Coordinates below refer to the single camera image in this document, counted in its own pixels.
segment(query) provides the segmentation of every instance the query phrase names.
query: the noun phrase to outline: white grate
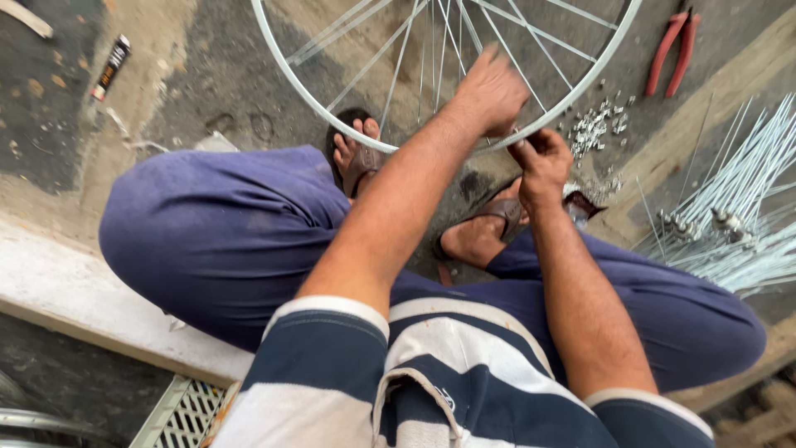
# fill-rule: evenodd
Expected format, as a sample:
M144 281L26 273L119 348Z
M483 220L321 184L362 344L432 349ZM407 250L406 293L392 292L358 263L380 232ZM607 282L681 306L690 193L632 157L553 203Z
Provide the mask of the white grate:
M199 448L224 389L175 375L130 448Z

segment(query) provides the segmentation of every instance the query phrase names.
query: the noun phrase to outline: red handle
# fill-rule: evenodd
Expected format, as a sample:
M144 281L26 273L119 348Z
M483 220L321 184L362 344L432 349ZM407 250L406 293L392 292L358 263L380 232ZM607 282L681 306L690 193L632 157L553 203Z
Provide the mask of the red handle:
M661 75L661 67L663 66L663 60L666 59L666 54L669 52L669 48L672 46L672 42L680 33L680 29L682 29L683 24L685 23L685 19L689 16L688 13L679 13L674 14L671 18L669 18L669 29L666 31L666 34L663 36L663 40L661 41L661 45L657 48L657 52L655 53L655 58L652 60L652 65L650 66L650 78L647 80L647 96L652 96L655 94L655 88L657 87L657 79Z
M680 42L680 59L677 60L677 67L674 69L672 80L669 82L669 88L666 89L666 98L670 98L680 87L680 81L683 80L685 70L689 67L691 61L691 53L694 51L694 40L697 38L697 26L702 18L699 14L691 16L691 20L685 23L683 29L683 36Z

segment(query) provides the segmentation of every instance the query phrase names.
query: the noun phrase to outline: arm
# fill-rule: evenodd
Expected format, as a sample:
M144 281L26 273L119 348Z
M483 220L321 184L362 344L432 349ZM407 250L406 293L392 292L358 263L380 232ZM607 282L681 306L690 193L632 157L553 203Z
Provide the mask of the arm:
M507 133L529 93L484 49L454 98L397 151L357 200L296 297L348 297L388 315L389 291L481 135Z
M524 171L520 199L531 218L548 324L570 389L580 399L609 387L657 394L630 316L561 206L572 165L566 143L543 129L510 151Z

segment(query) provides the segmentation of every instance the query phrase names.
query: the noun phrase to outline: navy and white striped shirt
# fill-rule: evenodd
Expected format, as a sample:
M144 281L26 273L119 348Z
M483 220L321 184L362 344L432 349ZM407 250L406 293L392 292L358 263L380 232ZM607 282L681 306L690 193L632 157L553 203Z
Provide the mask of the navy and white striped shirt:
M213 445L714 446L699 417L659 395L612 388L578 400L495 307L415 299L388 323L331 296L277 310Z

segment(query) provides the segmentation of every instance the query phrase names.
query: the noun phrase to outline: right hand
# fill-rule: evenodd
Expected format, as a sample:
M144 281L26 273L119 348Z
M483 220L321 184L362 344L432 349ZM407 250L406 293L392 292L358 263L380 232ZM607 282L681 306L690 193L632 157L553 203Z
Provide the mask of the right hand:
M467 76L456 88L452 108L474 118L487 137L503 137L517 120L517 114L528 100L530 91L511 68L505 55L498 55L496 45L484 47Z
M520 202L528 213L550 206L561 208L573 161L564 139L544 128L509 146L509 152L522 168Z

